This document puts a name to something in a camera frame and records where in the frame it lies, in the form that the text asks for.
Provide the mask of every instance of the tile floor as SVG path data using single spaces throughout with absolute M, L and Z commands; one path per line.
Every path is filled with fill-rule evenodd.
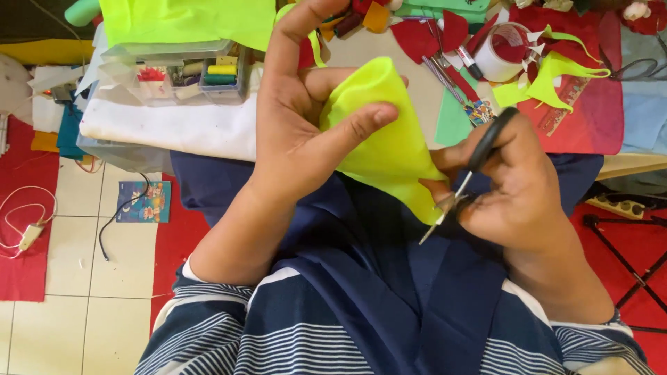
M 97 233 L 115 211 L 118 181 L 143 178 L 108 164 L 95 174 L 60 165 L 46 300 L 0 302 L 0 374 L 132 374 L 150 332 L 157 224 L 107 227 L 110 262 Z

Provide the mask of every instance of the plastic storage box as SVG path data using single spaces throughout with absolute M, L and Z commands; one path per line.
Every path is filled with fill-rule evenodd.
M 173 84 L 172 75 L 189 60 L 206 59 L 215 63 L 217 57 L 226 56 L 234 42 L 228 39 L 199 43 L 125 43 L 112 47 L 102 54 L 104 64 L 100 70 L 114 82 L 124 86 L 141 100 L 142 104 L 159 107 L 163 105 L 197 105 L 208 103 L 238 104 L 245 99 L 247 78 L 250 74 L 249 57 L 251 49 L 241 48 L 238 78 L 234 86 L 202 87 L 203 80 L 196 87 L 178 87 Z
M 250 57 L 252 49 L 241 47 L 237 61 L 237 77 L 234 85 L 207 85 L 204 82 L 204 74 L 199 80 L 199 88 L 212 103 L 215 104 L 241 104 L 245 101 L 248 83 L 250 79 Z M 204 60 L 203 72 L 208 70 L 209 65 L 215 64 L 215 59 Z

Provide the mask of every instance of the left hand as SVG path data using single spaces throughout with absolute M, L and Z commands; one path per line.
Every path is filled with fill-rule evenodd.
M 343 158 L 395 121 L 389 103 L 371 103 L 330 130 L 317 126 L 324 103 L 355 69 L 297 72 L 299 43 L 349 0 L 303 0 L 274 27 L 257 98 L 257 161 L 250 188 L 262 199 L 293 205 L 319 188 Z

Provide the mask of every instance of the ruler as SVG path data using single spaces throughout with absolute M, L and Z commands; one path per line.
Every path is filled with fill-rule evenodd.
M 564 103 L 567 103 L 570 107 L 574 106 L 574 102 L 579 98 L 579 95 L 581 95 L 589 81 L 590 78 L 564 75 L 558 98 Z M 560 125 L 560 122 L 563 121 L 569 112 L 570 111 L 566 108 L 551 107 L 547 113 L 542 116 L 536 129 L 546 133 L 547 137 L 551 137 L 558 128 L 558 125 Z

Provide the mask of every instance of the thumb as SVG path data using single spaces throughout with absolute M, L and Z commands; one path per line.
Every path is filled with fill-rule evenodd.
M 315 137 L 319 153 L 337 164 L 375 131 L 396 121 L 398 109 L 390 103 L 367 104 L 335 127 Z

